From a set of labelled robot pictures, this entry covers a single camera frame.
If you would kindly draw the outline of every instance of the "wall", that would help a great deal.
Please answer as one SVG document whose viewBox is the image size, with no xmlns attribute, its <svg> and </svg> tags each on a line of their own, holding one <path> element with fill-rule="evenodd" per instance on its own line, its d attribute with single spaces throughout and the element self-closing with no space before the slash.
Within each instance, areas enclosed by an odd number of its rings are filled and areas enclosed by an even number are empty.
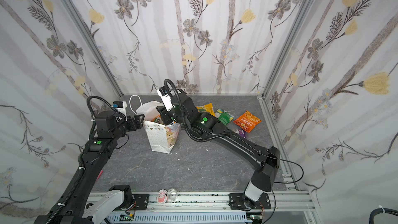
<svg viewBox="0 0 398 224">
<path fill-rule="evenodd" d="M 302 0 L 72 0 L 124 93 L 260 94 Z"/>
<path fill-rule="evenodd" d="M 396 0 L 315 0 L 267 94 L 325 224 L 398 209 L 397 24 Z"/>
<path fill-rule="evenodd" d="M 117 97 L 60 0 L 0 5 L 0 219 L 33 223 L 77 169 L 86 98 Z"/>
</svg>

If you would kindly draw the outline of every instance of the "gray marble tabletop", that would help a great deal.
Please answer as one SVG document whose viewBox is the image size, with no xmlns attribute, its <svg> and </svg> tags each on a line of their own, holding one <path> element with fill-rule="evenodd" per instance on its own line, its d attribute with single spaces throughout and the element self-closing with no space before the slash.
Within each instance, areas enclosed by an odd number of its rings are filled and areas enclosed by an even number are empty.
<svg viewBox="0 0 398 224">
<path fill-rule="evenodd" d="M 190 95 L 196 106 L 212 103 L 214 111 L 222 108 L 235 117 L 246 110 L 259 117 L 259 123 L 246 138 L 264 147 L 271 147 L 272 140 L 264 121 L 256 96 L 195 96 Z M 159 101 L 160 97 L 141 96 L 142 102 Z M 132 100 L 133 109 L 139 106 L 137 97 Z M 132 114 L 129 107 L 127 114 Z M 233 122 L 229 128 L 239 128 Z M 107 191 L 113 185 L 130 185 L 132 191 L 158 191 L 175 188 L 177 191 L 242 191 L 246 188 L 253 169 L 249 164 L 225 148 L 212 142 L 197 143 L 182 130 L 171 154 L 153 152 L 144 130 L 129 132 L 130 140 L 103 168 L 93 191 Z M 118 140 L 119 146 L 127 138 Z M 276 181 L 283 181 L 279 171 Z M 285 190 L 283 184 L 274 184 L 274 190 Z"/>
</svg>

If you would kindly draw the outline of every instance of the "purple snack package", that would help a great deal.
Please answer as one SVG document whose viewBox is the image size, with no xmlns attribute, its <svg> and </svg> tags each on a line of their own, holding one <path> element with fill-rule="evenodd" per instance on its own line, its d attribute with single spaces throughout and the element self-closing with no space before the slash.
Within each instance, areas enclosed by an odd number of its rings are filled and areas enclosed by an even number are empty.
<svg viewBox="0 0 398 224">
<path fill-rule="evenodd" d="M 232 131 L 236 132 L 237 134 L 239 134 L 241 137 L 246 138 L 246 133 L 243 129 L 232 129 Z"/>
</svg>

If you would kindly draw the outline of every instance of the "green snack bag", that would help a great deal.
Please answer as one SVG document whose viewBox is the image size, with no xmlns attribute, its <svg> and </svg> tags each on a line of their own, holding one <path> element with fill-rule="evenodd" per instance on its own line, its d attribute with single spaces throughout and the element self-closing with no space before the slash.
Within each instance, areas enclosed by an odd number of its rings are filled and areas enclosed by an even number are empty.
<svg viewBox="0 0 398 224">
<path fill-rule="evenodd" d="M 221 108 L 216 111 L 216 116 L 218 116 L 218 119 L 225 125 L 234 119 L 234 116 L 231 113 L 226 112 Z"/>
</svg>

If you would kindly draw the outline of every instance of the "bag handle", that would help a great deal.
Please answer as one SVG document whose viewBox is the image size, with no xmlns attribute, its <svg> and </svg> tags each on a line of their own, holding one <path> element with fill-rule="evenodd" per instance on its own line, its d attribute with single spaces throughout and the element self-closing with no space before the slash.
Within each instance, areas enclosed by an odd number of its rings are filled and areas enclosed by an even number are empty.
<svg viewBox="0 0 398 224">
<path fill-rule="evenodd" d="M 131 111 L 132 111 L 134 114 L 137 114 L 137 113 L 134 112 L 134 110 L 133 110 L 132 107 L 131 107 L 131 98 L 132 98 L 133 96 L 137 96 L 138 99 L 140 99 L 141 106 L 142 106 L 142 101 L 141 101 L 141 98 L 140 98 L 138 95 L 135 95 L 135 94 L 132 95 L 132 96 L 130 97 L 130 99 L 129 99 L 129 105 L 130 105 Z"/>
</svg>

